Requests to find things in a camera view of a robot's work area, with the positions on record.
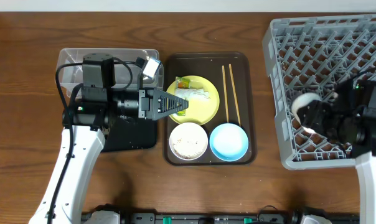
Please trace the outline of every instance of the wooden chopsticks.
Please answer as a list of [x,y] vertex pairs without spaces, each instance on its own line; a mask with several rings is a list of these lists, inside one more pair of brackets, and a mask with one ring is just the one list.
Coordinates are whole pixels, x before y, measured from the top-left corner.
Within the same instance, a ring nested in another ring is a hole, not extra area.
[[[231,75],[233,99],[235,100],[235,109],[237,110],[238,123],[239,123],[239,126],[240,126],[241,123],[240,123],[240,115],[239,115],[239,106],[238,106],[237,92],[235,91],[235,82],[233,81],[233,73],[232,73],[232,66],[231,66],[231,64],[229,64],[229,67],[230,67],[230,75]],[[223,71],[225,113],[227,115],[227,123],[228,123],[229,122],[229,114],[228,114],[227,87],[226,87],[226,84],[225,84],[225,69],[224,69],[224,65],[222,66],[222,71]]]

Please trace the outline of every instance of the bowl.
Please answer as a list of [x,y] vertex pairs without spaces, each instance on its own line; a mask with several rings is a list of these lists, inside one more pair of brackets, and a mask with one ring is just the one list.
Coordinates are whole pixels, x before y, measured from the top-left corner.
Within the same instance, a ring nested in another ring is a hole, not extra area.
[[170,134],[170,150],[178,158],[191,161],[203,155],[207,149],[207,134],[195,123],[182,123]]
[[217,126],[212,131],[209,142],[214,155],[226,162],[239,160],[249,147],[249,139],[245,131],[232,123]]

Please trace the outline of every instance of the clear plastic container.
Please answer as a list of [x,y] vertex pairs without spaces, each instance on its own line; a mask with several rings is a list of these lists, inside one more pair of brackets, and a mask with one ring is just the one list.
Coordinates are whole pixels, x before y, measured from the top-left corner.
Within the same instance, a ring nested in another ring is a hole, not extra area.
[[[83,57],[90,53],[108,53],[114,57],[120,58],[125,62],[135,62],[137,57],[148,59],[153,57],[159,59],[159,52],[154,49],[100,49],[100,48],[66,48],[59,53],[57,68],[66,63],[83,62]],[[140,68],[135,65],[129,65],[133,73],[133,81],[128,90],[137,89],[137,77]],[[116,85],[113,88],[123,88],[129,82],[129,73],[123,65],[115,65]],[[62,87],[67,89],[67,95],[70,96],[73,88],[83,83],[82,66],[66,67],[59,73],[59,80]],[[157,71],[153,79],[143,78],[144,88],[163,88],[163,66]]]

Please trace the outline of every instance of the brown serving tray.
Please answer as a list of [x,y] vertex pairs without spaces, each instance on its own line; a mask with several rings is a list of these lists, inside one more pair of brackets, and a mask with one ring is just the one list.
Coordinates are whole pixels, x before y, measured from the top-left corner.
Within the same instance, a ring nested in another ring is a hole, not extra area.
[[235,82],[235,91],[237,94],[241,127],[247,133],[249,138],[249,148],[246,154],[234,162],[225,162],[217,158],[210,146],[207,146],[205,153],[193,161],[184,161],[176,157],[169,147],[169,136],[171,131],[178,125],[170,117],[165,119],[164,128],[164,158],[174,166],[219,166],[219,165],[244,165],[255,160],[256,138],[253,119],[253,101],[251,95],[250,71],[248,59],[239,52],[209,52],[209,53],[190,53],[174,54],[166,62],[164,89],[178,77],[187,75],[198,75],[208,79],[216,87],[220,95],[220,107],[217,114],[208,123],[202,125],[208,138],[218,125],[226,123],[225,101],[222,78],[222,65],[225,67],[225,81],[227,86],[228,113],[230,123],[238,124],[235,101],[233,99],[233,90],[228,65],[231,64],[233,79]]

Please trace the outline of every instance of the blue bowl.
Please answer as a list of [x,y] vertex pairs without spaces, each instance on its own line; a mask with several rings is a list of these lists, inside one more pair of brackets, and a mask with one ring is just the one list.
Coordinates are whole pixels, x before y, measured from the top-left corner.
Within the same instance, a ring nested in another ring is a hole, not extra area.
[[245,131],[231,123],[218,125],[212,131],[209,143],[215,156],[226,162],[239,160],[249,147],[249,139]]

